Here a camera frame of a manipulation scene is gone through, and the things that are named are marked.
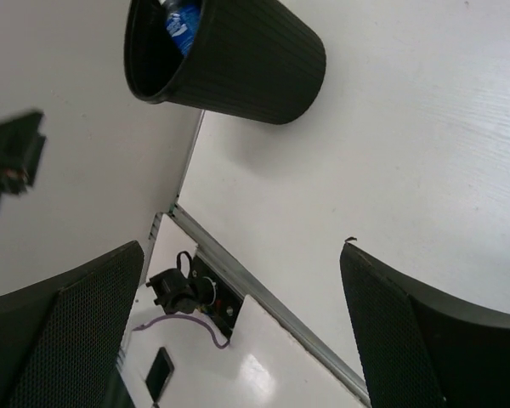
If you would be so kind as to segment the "blue label water bottle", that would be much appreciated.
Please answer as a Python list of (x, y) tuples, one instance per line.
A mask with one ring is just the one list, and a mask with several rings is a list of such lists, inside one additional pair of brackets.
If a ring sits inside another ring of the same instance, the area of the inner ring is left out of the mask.
[(179, 52), (185, 57), (195, 40), (198, 30), (202, 1), (165, 0), (161, 1), (165, 13), (165, 27)]

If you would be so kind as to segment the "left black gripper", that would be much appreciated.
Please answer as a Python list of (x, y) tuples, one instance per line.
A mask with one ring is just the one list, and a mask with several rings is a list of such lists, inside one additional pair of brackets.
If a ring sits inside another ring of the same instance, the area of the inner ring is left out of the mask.
[(47, 141), (40, 132), (43, 118), (42, 111), (29, 110), (0, 121), (0, 200), (34, 186)]

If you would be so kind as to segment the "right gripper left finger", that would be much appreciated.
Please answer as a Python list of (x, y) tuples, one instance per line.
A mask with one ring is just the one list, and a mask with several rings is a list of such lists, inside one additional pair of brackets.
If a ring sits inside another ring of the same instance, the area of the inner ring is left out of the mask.
[(130, 241), (0, 296), (0, 407), (100, 407), (143, 266)]

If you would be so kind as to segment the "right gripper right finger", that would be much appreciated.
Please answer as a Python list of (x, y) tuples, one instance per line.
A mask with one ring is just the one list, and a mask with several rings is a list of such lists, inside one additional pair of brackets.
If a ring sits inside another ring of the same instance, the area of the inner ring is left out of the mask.
[(374, 407), (510, 407), (510, 314), (386, 265), (348, 238), (343, 291)]

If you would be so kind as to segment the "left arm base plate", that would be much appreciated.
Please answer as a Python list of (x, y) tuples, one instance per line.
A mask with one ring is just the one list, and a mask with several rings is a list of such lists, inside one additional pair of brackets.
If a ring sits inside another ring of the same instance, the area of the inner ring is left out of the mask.
[(175, 265), (148, 279), (155, 305), (167, 315), (199, 311), (231, 338), (243, 298), (231, 289), (199, 256), (179, 252)]

